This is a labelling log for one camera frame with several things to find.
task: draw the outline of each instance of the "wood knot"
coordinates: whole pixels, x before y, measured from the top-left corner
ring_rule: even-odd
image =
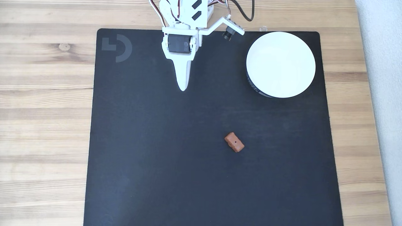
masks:
[[[59,45],[59,49],[62,50],[62,51],[67,51],[67,50],[70,49],[70,45],[68,45],[67,43],[61,43]]]

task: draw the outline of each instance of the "white bowl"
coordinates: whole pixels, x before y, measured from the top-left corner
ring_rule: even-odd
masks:
[[[316,62],[307,44],[287,32],[271,32],[259,37],[247,54],[250,84],[262,95],[293,97],[313,81]]]

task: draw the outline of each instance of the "wood grain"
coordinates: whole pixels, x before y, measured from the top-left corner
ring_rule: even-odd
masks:
[[[345,225],[391,225],[354,0],[232,11],[249,31],[320,33]],[[0,1],[0,225],[82,225],[96,31],[160,27],[146,0]]]

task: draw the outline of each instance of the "white wall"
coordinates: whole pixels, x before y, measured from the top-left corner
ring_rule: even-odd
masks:
[[[392,224],[402,226],[402,0],[356,0]]]

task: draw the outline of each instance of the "desk mat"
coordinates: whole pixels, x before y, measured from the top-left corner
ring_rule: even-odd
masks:
[[[204,37],[182,92],[161,31],[98,31],[85,226],[343,225],[320,36],[291,32],[316,75],[277,99],[246,78],[266,33]]]

